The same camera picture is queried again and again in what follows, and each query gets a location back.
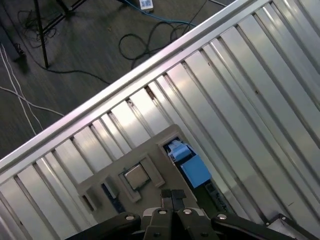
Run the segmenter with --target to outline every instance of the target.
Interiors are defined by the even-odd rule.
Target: gray carpet floor
[[[32,33],[23,36],[23,28],[18,20],[18,11],[34,9],[33,0],[0,0],[14,22],[14,26],[26,41],[33,57],[44,64],[41,48],[32,48],[40,42],[30,40]],[[74,1],[64,0],[70,6]],[[199,10],[204,0],[153,0],[154,12],[167,19],[189,21]],[[54,17],[59,10],[54,0],[39,0],[43,24]],[[223,7],[207,2],[194,19],[199,24],[211,17]],[[27,18],[27,12],[21,12],[20,20]],[[12,40],[21,43],[11,21],[0,5],[0,19]],[[143,15],[135,9],[116,0],[87,0],[69,19],[60,22],[55,28],[55,35],[46,41],[50,69],[58,71],[83,70],[93,73],[109,83],[113,83],[131,70],[131,61],[123,58],[118,50],[118,43],[125,34],[134,33],[148,39],[152,27],[159,22]],[[154,33],[150,47],[156,48],[166,44],[170,38],[171,28],[162,25]],[[126,40],[123,50],[129,56],[140,54],[144,47],[137,41]],[[25,97],[34,104],[54,109],[67,114],[108,85],[83,73],[56,74],[41,69],[26,52],[26,58],[12,62],[14,73],[20,81]],[[0,60],[0,86],[13,89],[3,62]],[[37,133],[41,132],[39,124],[25,105],[27,114]],[[43,128],[61,117],[50,112],[33,109]],[[24,116],[18,98],[0,89],[0,159],[30,140],[34,134]]]

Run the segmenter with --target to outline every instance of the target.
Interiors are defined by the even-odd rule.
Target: silver metal edge
[[[124,75],[118,81],[1,159],[0,184],[267,2],[269,0],[237,0],[233,2]]]

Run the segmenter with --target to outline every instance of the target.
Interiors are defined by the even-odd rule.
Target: extension cord
[[[146,13],[152,12],[154,10],[154,3],[152,0],[139,0],[140,9]]]

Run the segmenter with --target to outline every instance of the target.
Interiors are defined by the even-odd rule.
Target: corrugated metal sheet
[[[320,237],[319,12],[238,0],[1,160],[8,238],[94,225],[77,185],[172,124],[238,215]]]

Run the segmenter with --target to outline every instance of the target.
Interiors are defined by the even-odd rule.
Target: blue plastic part
[[[192,157],[190,160],[182,164],[181,169],[184,171],[194,188],[211,178],[210,172],[198,155]]]
[[[173,157],[174,162],[178,162],[192,153],[187,144],[177,140],[173,140],[168,147],[171,149],[169,156]]]

